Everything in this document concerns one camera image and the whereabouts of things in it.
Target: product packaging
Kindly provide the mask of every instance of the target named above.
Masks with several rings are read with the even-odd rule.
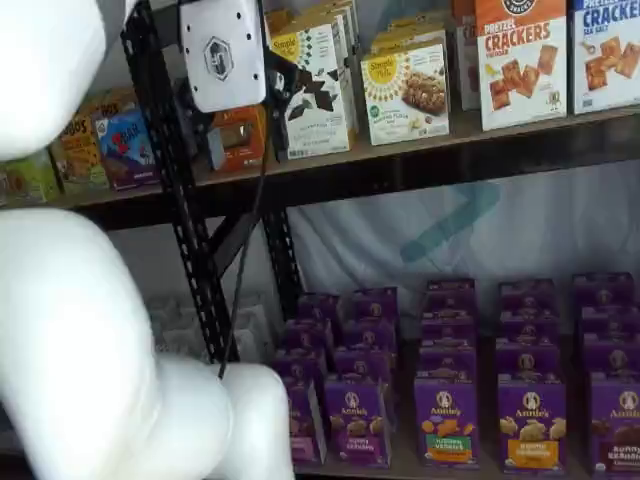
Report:
[[[289,159],[351,149],[353,92],[337,17],[319,15],[285,27],[271,49],[302,72],[285,112]]]
[[[291,459],[296,465],[323,464],[327,444],[314,382],[284,379],[289,396]]]
[[[640,103],[640,7],[628,0],[573,1],[575,113]]]
[[[442,43],[417,43],[362,60],[373,145],[449,133],[449,93]]]
[[[566,4],[476,0],[482,128],[567,114]]]
[[[330,375],[325,396],[338,458],[359,466],[388,468],[391,442],[382,383]]]
[[[478,468],[476,390],[469,372],[418,372],[414,382],[419,455],[429,466]]]

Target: orange box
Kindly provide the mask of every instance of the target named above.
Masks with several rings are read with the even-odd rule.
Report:
[[[460,10],[454,6],[454,12]],[[483,129],[565,116],[565,2],[475,0],[475,10]],[[500,81],[508,98],[496,102],[491,85],[495,93]]]
[[[265,152],[267,115],[262,105],[218,112],[208,140],[212,166],[233,172],[260,165]]]

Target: cracker box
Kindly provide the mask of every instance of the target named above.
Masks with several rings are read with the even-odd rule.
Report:
[[[102,164],[114,190],[156,183],[155,158],[140,109],[94,122]]]
[[[338,458],[359,466],[388,468],[390,428],[382,383],[331,375],[325,382],[325,397]]]
[[[574,0],[575,113],[640,103],[640,8],[628,0]]]
[[[566,5],[476,0],[482,128],[567,114]]]
[[[557,349],[513,348],[496,355],[504,472],[563,475],[567,417]]]
[[[637,475],[640,473],[640,377],[592,372],[589,390],[590,466],[594,476]]]
[[[415,44],[362,60],[373,145],[449,133],[447,72],[442,44]]]
[[[478,43],[474,0],[454,0],[456,24],[456,70],[463,110],[480,108]]]
[[[284,385],[289,397],[291,459],[296,465],[322,464],[327,444],[314,382],[286,378]]]
[[[271,49],[303,71],[285,112],[289,159],[351,149],[355,119],[338,20],[318,16],[285,27]]]
[[[469,346],[440,346],[423,340],[418,365],[419,370],[429,372],[432,378],[476,378],[476,350]]]
[[[471,378],[433,378],[418,372],[414,382],[419,455],[430,466],[478,468],[476,389]]]

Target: cookie image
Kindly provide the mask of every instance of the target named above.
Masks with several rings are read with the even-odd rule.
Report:
[[[367,435],[367,422],[354,420],[347,425],[347,435],[350,437],[364,437]]]
[[[439,437],[446,437],[447,435],[456,433],[458,430],[460,430],[458,428],[458,420],[447,418],[436,427],[436,430],[438,431]]]
[[[489,84],[489,91],[491,92],[491,102],[493,103],[494,111],[511,105],[509,89],[503,79],[491,82]]]
[[[520,75],[520,63],[518,60],[511,60],[502,66],[504,86],[507,90],[516,90],[522,87],[522,76]]]
[[[549,429],[550,440],[560,440],[567,434],[567,421],[564,418],[554,418],[553,426]]]
[[[537,420],[527,420],[527,425],[520,430],[521,442],[541,442],[544,440],[544,434],[547,427]]]
[[[424,422],[422,422],[421,427],[424,433],[433,433],[433,431],[435,430],[435,426],[429,420],[425,420]]]
[[[518,425],[511,417],[504,417],[500,419],[500,431],[506,433],[509,436],[513,436],[518,431]]]
[[[540,73],[544,73],[545,75],[551,75],[553,73],[557,55],[558,47],[543,45],[540,48],[540,57],[538,58],[538,70]]]

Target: cracker image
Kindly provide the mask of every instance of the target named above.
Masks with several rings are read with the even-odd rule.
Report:
[[[458,421],[456,419],[447,418],[440,425],[436,427],[439,437],[446,437],[452,433],[456,433],[458,430]]]
[[[509,91],[522,87],[522,76],[520,75],[520,63],[518,60],[511,60],[502,66],[505,88]]]
[[[604,67],[604,58],[598,57],[593,60],[589,60],[584,64],[587,73],[587,85],[589,90],[597,90],[598,88],[606,87],[607,84],[607,69]]]
[[[618,60],[622,56],[622,48],[620,48],[620,37],[617,35],[611,37],[600,44],[600,52],[604,57],[603,66],[609,70],[618,64]]]
[[[540,71],[531,65],[527,65],[522,71],[522,86],[517,88],[516,92],[527,98],[531,98],[533,91],[538,84],[538,78],[540,78]]]
[[[554,418],[553,426],[549,429],[549,439],[559,440],[567,434],[567,421],[564,418]]]
[[[433,431],[435,430],[435,426],[433,425],[433,423],[431,423],[429,420],[425,420],[424,422],[422,422],[422,430],[424,431],[424,433],[433,433]]]
[[[624,52],[620,57],[620,61],[616,65],[616,73],[624,75],[627,78],[633,77],[640,60],[640,45],[629,42],[624,47]]]
[[[500,419],[500,431],[507,435],[513,436],[518,431],[518,425],[511,417],[504,417]]]
[[[538,70],[545,75],[553,73],[553,67],[556,64],[556,56],[558,55],[558,47],[553,45],[543,45],[540,48],[540,57],[538,58]]]
[[[503,79],[491,82],[489,84],[489,90],[491,91],[491,101],[493,102],[494,111],[511,105],[509,89]]]
[[[527,425],[520,430],[521,442],[541,442],[544,440],[544,434],[547,427],[537,420],[527,420]]]

